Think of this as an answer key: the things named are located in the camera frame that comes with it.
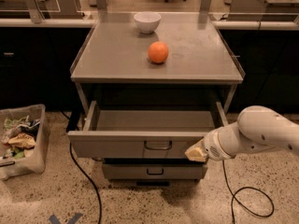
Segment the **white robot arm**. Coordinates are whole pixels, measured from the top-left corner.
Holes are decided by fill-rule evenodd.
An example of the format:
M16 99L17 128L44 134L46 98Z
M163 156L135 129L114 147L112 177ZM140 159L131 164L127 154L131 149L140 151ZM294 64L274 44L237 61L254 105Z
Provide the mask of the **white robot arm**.
M209 132L185 155L190 161L223 161L276 147L299 156L299 125L270 108L253 105L243 109L236 122Z

